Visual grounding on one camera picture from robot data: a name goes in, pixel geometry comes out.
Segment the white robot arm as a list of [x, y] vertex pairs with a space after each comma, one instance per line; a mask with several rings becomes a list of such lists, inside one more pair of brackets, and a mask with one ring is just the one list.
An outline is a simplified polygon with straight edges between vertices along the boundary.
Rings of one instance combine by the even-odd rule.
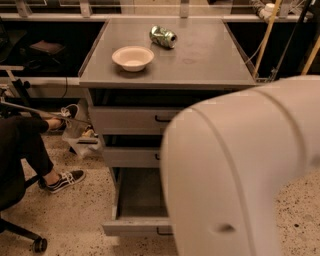
[[274, 199], [320, 159], [320, 76], [204, 100], [167, 126], [164, 198], [179, 256], [282, 256]]

